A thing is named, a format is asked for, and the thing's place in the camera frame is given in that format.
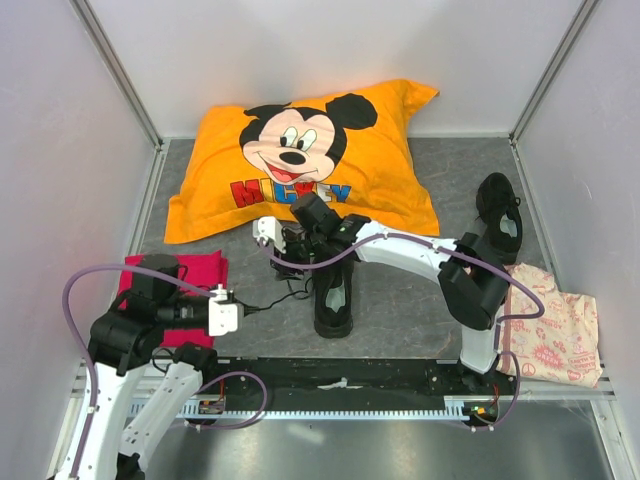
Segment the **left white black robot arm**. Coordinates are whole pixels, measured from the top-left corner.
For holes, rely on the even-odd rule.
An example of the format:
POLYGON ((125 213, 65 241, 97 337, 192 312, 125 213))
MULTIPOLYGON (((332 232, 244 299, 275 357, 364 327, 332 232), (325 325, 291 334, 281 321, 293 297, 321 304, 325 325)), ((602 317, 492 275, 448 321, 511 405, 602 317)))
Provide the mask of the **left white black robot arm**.
POLYGON ((203 328, 213 336, 238 330, 247 308, 218 284, 187 282, 189 268, 172 255, 143 256, 136 264, 106 264, 74 274, 63 289, 63 313, 82 350, 87 380, 81 411, 56 479, 142 479, 162 437, 187 401, 208 393, 219 374, 217 353, 185 343, 176 348, 160 386, 142 410, 128 416, 134 394, 168 330, 203 328), (131 285, 82 339, 72 319, 76 281, 103 270, 126 272, 131 285))

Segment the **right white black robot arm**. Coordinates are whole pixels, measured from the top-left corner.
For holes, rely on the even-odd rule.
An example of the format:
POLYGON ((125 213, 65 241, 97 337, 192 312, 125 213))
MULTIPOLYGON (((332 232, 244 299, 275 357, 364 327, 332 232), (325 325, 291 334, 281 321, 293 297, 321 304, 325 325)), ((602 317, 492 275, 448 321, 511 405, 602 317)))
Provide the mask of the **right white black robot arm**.
POLYGON ((323 338, 344 338, 353 328, 352 275, 358 262, 380 264, 438 285, 450 315, 462 329, 458 381, 483 392, 494 381, 497 320, 509 288, 498 257, 477 235, 440 239, 393 229, 366 216, 340 216, 315 193, 291 207, 298 225, 274 217, 256 221, 254 236, 272 249, 282 276, 309 272, 314 285, 314 328, 323 338))

